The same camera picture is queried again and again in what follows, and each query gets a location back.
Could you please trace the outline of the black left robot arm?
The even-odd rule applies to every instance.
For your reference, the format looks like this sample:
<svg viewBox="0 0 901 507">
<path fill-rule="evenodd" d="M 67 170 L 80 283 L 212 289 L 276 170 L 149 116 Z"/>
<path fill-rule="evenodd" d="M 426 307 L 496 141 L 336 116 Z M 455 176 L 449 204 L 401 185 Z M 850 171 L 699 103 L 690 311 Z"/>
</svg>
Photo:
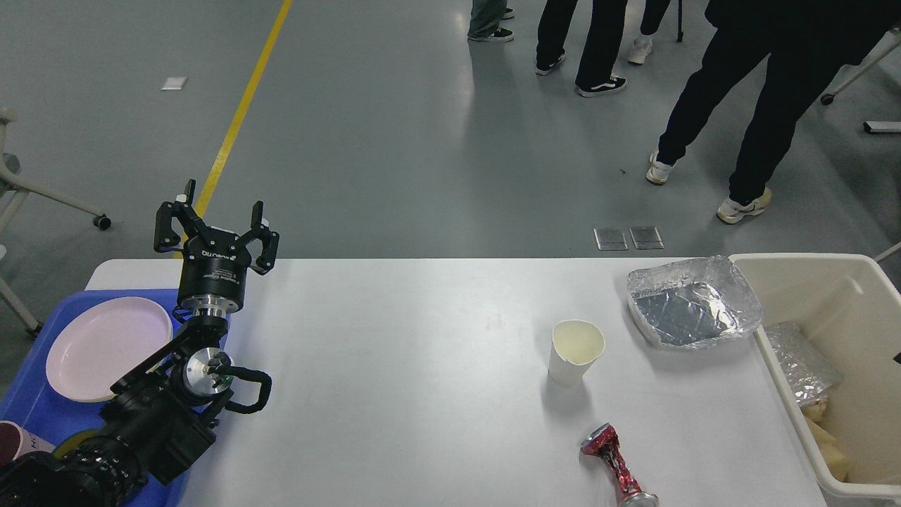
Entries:
<svg viewBox="0 0 901 507">
<path fill-rule="evenodd" d="M 173 315 L 176 334 L 111 385 L 103 426 L 68 437 L 52 451 L 32 451 L 2 468 L 4 506 L 121 506 L 148 482 L 169 484 L 215 443 L 222 411 L 266 407 L 272 379 L 235 365 L 223 351 L 228 315 L 244 307 L 248 270 L 269 273 L 279 234 L 264 204 L 248 232 L 209 227 L 193 206 L 194 180 L 160 205 L 155 251 L 182 254 Z"/>
</svg>

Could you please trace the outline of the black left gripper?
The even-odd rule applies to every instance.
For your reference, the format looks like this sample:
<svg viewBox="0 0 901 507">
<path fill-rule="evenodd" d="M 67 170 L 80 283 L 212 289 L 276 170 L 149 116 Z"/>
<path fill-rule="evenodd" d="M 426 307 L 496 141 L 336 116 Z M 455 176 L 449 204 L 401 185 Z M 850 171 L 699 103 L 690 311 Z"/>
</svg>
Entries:
<svg viewBox="0 0 901 507">
<path fill-rule="evenodd" d="M 265 275 L 275 266 L 281 235 L 264 218 L 264 203 L 252 206 L 250 230 L 237 235 L 210 229 L 193 208 L 196 180 L 190 179 L 181 199 L 164 201 L 156 213 L 153 250 L 183 254 L 178 306 L 193 311 L 213 303 L 225 313 L 244 307 L 246 272 Z"/>
</svg>

